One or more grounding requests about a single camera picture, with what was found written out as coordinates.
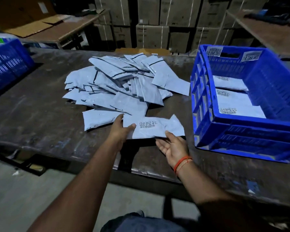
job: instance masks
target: red thread bracelet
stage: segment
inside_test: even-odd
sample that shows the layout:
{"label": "red thread bracelet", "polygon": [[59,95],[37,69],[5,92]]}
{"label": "red thread bracelet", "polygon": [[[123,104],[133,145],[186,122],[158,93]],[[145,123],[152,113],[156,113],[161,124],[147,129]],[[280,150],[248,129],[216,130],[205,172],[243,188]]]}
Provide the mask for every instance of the red thread bracelet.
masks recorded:
{"label": "red thread bracelet", "polygon": [[175,166],[174,166],[174,172],[175,172],[175,174],[176,174],[177,167],[182,163],[182,161],[184,161],[184,160],[186,160],[186,159],[191,159],[191,160],[192,160],[192,158],[191,158],[190,156],[182,157],[182,158],[177,162],[177,164],[175,164]]}

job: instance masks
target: crate rim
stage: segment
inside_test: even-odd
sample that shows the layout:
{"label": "crate rim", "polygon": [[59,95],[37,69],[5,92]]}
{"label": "crate rim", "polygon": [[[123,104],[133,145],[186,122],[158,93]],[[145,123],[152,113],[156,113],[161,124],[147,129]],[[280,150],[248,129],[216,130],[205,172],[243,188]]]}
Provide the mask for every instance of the crate rim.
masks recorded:
{"label": "crate rim", "polygon": [[[254,122],[254,123],[266,123],[266,124],[271,124],[271,125],[277,125],[277,126],[288,126],[290,127],[290,121],[279,121],[279,120],[273,120],[273,119],[267,119],[267,118],[258,118],[258,117],[248,117],[248,116],[234,116],[234,115],[229,115],[229,114],[221,114],[219,112],[219,108],[218,108],[218,101],[216,98],[214,98],[214,96],[217,96],[216,94],[216,90],[215,90],[215,94],[213,93],[213,89],[215,89],[215,84],[214,84],[214,79],[213,79],[213,73],[211,70],[211,67],[209,65],[209,60],[206,54],[206,51],[204,49],[204,46],[213,46],[213,45],[208,45],[208,44],[202,44],[200,45],[200,50],[202,52],[202,55],[204,56],[204,62],[206,65],[206,70],[207,70],[207,75],[209,78],[209,85],[210,85],[210,92],[211,92],[211,99],[212,99],[212,104],[213,104],[213,115],[214,117],[218,117],[218,118],[222,118],[222,119],[228,119],[228,120],[238,120],[238,121],[249,121],[249,122]],[[282,61],[280,60],[280,58],[278,58],[278,56],[276,54],[274,54],[271,50],[267,49],[267,48],[254,48],[254,47],[245,47],[250,51],[254,51],[254,50],[265,50],[268,51],[270,54],[272,54],[273,57],[275,57],[279,63],[285,67],[289,72],[290,69],[287,68]]]}

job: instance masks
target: gray floor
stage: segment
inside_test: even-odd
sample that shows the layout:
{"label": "gray floor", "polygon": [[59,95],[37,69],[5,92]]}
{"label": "gray floor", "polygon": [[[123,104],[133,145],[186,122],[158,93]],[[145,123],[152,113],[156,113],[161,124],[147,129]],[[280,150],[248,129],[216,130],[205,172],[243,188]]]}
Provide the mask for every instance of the gray floor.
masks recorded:
{"label": "gray floor", "polygon": [[[38,177],[0,163],[0,231],[25,231],[54,200],[74,175],[48,170]],[[143,210],[146,216],[161,218],[164,197],[108,184],[94,232],[110,219]],[[193,203],[172,200],[174,216],[197,219]]]}

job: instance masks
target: printed label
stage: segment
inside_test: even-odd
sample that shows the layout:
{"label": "printed label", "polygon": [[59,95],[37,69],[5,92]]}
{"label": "printed label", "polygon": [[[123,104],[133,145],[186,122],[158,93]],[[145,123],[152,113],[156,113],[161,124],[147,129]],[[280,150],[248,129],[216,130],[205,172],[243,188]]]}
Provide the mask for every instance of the printed label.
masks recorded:
{"label": "printed label", "polygon": [[223,77],[223,76],[216,76],[216,78],[218,78],[220,80],[225,80],[225,81],[228,81],[229,80],[228,77]]}
{"label": "printed label", "polygon": [[41,11],[43,12],[43,14],[47,14],[48,13],[48,10],[44,4],[44,2],[38,2],[40,8],[41,8]]}
{"label": "printed label", "polygon": [[241,62],[258,60],[261,54],[262,50],[244,52]]}
{"label": "printed label", "polygon": [[207,56],[220,57],[223,46],[207,46],[206,54]]}
{"label": "printed label", "polygon": [[157,121],[149,121],[149,122],[140,122],[140,128],[141,129],[148,129],[153,128],[157,124]]}
{"label": "printed label", "polygon": [[236,114],[236,108],[220,108],[219,112],[222,114]]}
{"label": "printed label", "polygon": [[230,96],[230,93],[228,93],[227,91],[223,91],[223,90],[216,89],[216,93],[217,93],[217,95],[221,95],[221,96],[225,96],[225,97]]}

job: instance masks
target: person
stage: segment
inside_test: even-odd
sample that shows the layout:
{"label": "person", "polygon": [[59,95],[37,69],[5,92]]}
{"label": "person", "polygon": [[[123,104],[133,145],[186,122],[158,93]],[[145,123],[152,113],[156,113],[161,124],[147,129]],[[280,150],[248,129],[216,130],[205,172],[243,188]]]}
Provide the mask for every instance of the person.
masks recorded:
{"label": "person", "polygon": [[[116,154],[135,124],[123,128],[123,114],[114,121],[106,141],[99,147],[84,169],[34,221],[28,231],[70,232],[92,231],[98,216],[105,188],[110,178]],[[275,231],[265,221],[255,217],[240,202],[222,190],[189,158],[186,141],[166,131],[167,139],[156,139],[156,145],[166,156],[201,212],[202,223],[216,231]],[[107,223],[101,231],[186,231],[174,222],[147,218],[131,213]]]}

